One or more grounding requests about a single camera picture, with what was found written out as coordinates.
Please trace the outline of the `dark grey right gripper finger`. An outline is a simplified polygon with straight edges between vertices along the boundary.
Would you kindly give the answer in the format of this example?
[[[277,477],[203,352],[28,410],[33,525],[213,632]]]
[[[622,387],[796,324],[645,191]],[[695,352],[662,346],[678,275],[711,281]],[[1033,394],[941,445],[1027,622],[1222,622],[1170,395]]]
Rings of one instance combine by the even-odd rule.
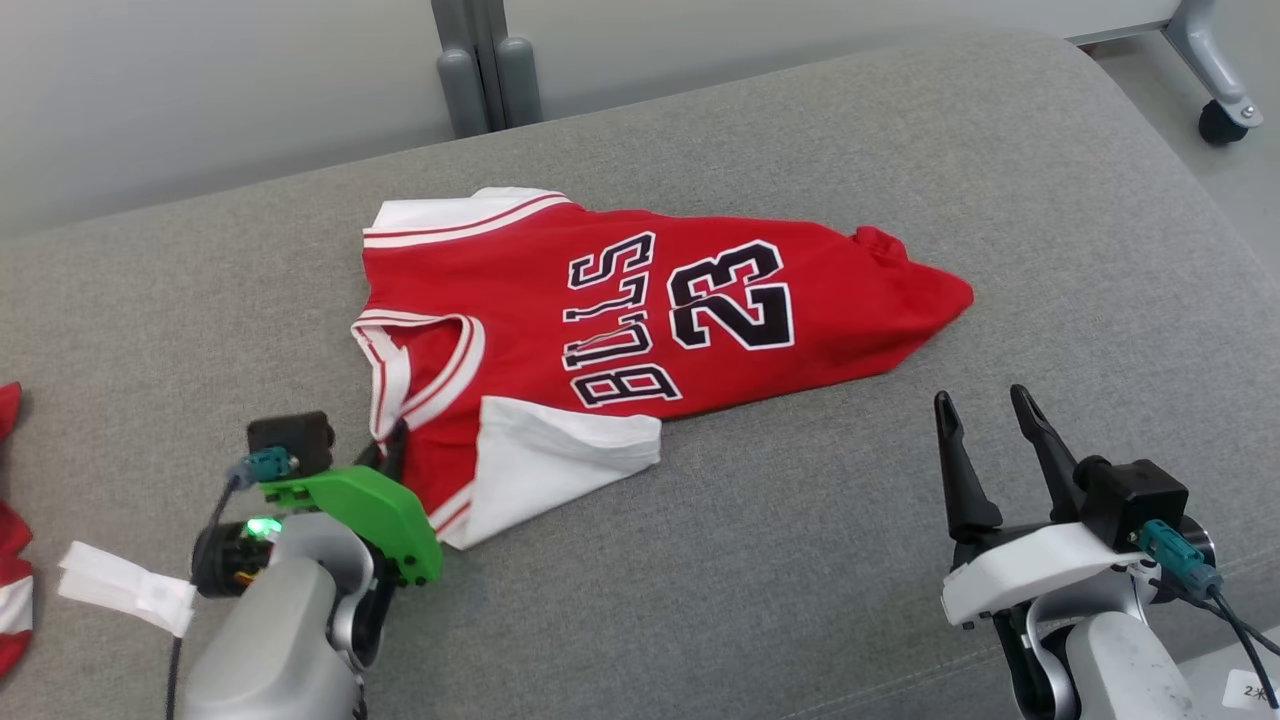
[[[1004,516],[987,497],[972,464],[964,424],[950,393],[940,391],[933,406],[948,537],[957,544],[974,544],[998,530]]]
[[[1074,482],[1076,460],[1030,391],[1021,384],[1010,387],[1010,401],[1023,437],[1033,446],[1044,484],[1050,492],[1053,524],[1080,521],[1083,492]]]

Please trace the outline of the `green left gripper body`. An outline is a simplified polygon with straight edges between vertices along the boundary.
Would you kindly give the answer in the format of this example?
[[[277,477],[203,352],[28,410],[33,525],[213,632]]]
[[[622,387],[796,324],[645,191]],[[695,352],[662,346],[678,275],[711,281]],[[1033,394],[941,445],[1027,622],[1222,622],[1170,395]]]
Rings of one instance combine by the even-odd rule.
[[[270,503],[328,514],[390,560],[406,585],[438,582],[442,544],[420,498],[380,471],[355,465],[260,486]]]

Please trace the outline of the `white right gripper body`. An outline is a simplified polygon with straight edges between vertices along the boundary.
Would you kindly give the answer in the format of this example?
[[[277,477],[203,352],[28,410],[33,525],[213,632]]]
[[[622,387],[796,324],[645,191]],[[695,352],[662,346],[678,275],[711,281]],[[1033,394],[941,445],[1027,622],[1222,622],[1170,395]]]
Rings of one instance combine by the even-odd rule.
[[[1011,609],[1140,560],[1117,553],[1080,523],[1044,527],[952,570],[942,584],[947,623],[960,626],[984,612]]]

